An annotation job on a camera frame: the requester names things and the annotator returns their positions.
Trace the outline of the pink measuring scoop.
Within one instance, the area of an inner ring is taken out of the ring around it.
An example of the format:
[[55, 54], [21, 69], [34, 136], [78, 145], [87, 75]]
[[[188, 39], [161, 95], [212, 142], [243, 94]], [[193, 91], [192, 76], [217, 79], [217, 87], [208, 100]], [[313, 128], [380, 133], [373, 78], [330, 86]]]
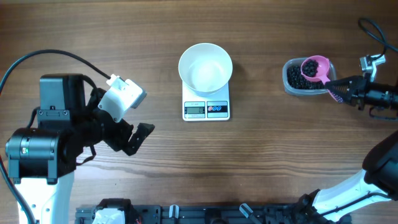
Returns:
[[[303, 65], [308, 59], [313, 59], [313, 60], [316, 60], [316, 61], [318, 62], [318, 69], [317, 69], [318, 72], [317, 72], [317, 74], [316, 74], [314, 77], [308, 77], [308, 76], [305, 76], [305, 75], [302, 73], [302, 65]], [[308, 81], [310, 81], [310, 82], [322, 82], [323, 85], [324, 85], [326, 82], [330, 81], [330, 79], [328, 78], [329, 71], [330, 71], [330, 61], [329, 61], [326, 57], [323, 57], [323, 56], [321, 56], [321, 55], [314, 55], [314, 56], [311, 56], [311, 57], [307, 58], [307, 59], [301, 64], [301, 66], [300, 66], [300, 71], [301, 71], [302, 76], [303, 76], [306, 80], [308, 80]]]

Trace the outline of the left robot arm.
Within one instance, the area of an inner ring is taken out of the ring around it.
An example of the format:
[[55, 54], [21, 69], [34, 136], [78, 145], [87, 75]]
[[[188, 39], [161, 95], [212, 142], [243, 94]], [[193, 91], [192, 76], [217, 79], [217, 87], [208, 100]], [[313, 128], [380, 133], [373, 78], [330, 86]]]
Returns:
[[8, 163], [2, 173], [17, 199], [21, 223], [67, 223], [78, 156], [105, 142], [112, 150], [134, 155], [154, 125], [131, 125], [124, 115], [136, 108], [146, 91], [131, 80], [112, 75], [108, 90], [94, 87], [85, 96], [82, 74], [40, 78], [40, 106], [29, 124], [6, 143]]

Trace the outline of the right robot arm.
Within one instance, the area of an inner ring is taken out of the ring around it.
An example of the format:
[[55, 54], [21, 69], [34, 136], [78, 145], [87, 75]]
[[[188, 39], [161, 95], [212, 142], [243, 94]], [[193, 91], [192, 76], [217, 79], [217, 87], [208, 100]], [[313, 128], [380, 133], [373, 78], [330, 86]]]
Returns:
[[[374, 82], [370, 74], [325, 83], [342, 101], [363, 110], [397, 109], [397, 86]], [[329, 189], [300, 197], [292, 209], [294, 223], [336, 223], [346, 214], [372, 203], [397, 200], [397, 133], [375, 145], [362, 168]]]

